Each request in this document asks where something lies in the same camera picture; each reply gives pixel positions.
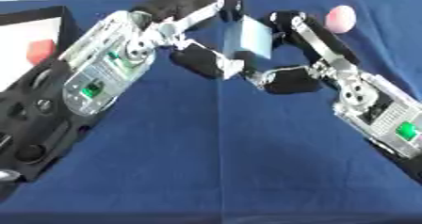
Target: bolt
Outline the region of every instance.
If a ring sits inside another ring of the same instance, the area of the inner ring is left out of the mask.
[[[269,16],[269,20],[275,23],[275,21],[277,21],[277,12],[272,12]]]
[[[53,102],[49,100],[38,100],[37,108],[43,114],[48,114],[53,109]]]

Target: black plastic part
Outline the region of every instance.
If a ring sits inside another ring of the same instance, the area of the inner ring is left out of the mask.
[[[194,43],[182,51],[172,52],[170,60],[205,78],[216,79],[222,77],[223,74],[217,66],[217,56],[211,50]]]
[[[131,11],[141,10],[153,15],[153,21],[160,23],[163,20],[174,17],[180,20],[192,12],[204,8],[217,0],[147,0]]]
[[[292,29],[292,19],[300,15],[299,11],[277,11],[276,24],[269,20],[270,14],[265,18],[261,19],[261,23],[271,27],[273,34],[283,33],[282,40],[275,40],[277,44],[274,47],[278,47],[280,44],[289,43],[299,47],[304,55],[308,58],[310,64],[314,64],[321,59],[321,56],[314,50],[314,48],[305,41],[301,35]],[[333,52],[343,55],[351,63],[358,65],[359,59],[356,55],[348,48],[348,46],[335,36],[330,30],[326,29],[320,24],[317,19],[307,15],[304,22],[316,33],[316,35],[330,47]]]
[[[42,83],[33,85],[47,70]],[[82,126],[92,127],[104,115],[81,117],[68,109],[62,89],[71,74],[67,63],[51,56],[0,93],[0,133],[12,139],[11,144],[0,148],[0,169],[21,173],[22,181],[36,180],[86,134],[79,131]],[[40,100],[50,101],[48,114],[41,111]],[[24,111],[24,120],[8,114],[16,105]]]
[[[384,157],[392,161],[398,168],[403,170],[409,177],[414,179],[419,184],[422,184],[422,154],[417,155],[412,159],[402,158],[396,154],[392,154],[381,147],[374,145],[371,141],[369,143]]]
[[[276,68],[274,81],[265,85],[266,92],[271,94],[292,94],[316,92],[321,89],[320,81],[309,76],[304,68],[291,69],[296,66]]]
[[[235,59],[245,62],[242,76],[252,76],[257,70],[254,67],[255,56],[249,51],[235,53]],[[312,78],[304,68],[294,69],[295,66],[282,66],[274,68],[276,72],[274,81],[264,86],[266,92],[271,94],[292,94],[303,92],[315,92],[321,89],[319,81]]]
[[[153,22],[161,23],[163,20],[174,17],[174,20],[185,18],[189,14],[204,8],[217,0],[147,0],[131,9],[131,11],[141,10],[153,16]],[[224,0],[224,6],[219,12],[220,18],[224,22],[238,21],[244,14],[242,0]],[[188,30],[202,28],[203,24],[197,24]]]

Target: red block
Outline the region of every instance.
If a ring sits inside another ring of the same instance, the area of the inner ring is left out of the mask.
[[[33,65],[41,63],[56,50],[53,40],[38,40],[29,43],[26,59]]]

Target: blue tablecloth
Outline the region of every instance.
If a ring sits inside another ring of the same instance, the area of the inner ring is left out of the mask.
[[[138,0],[0,3],[0,12],[68,6],[88,29]],[[362,68],[422,93],[422,0],[246,0],[253,17],[299,9],[323,19],[353,6],[341,36]],[[192,34],[222,45],[224,24]],[[303,64],[300,51],[273,53]],[[243,80],[202,79],[163,52],[87,139],[0,212],[227,215],[422,214],[422,186],[376,153],[331,110],[335,92],[272,96]]]

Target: robotic arm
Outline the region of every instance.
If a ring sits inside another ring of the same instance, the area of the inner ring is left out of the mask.
[[[382,76],[360,70],[353,52],[303,12],[273,12],[263,23],[283,33],[278,42],[303,50],[313,78],[338,91],[335,116],[422,184],[422,104]]]
[[[237,20],[241,0],[148,0],[96,24],[0,93],[0,184],[34,181],[146,73],[159,48],[215,16]]]

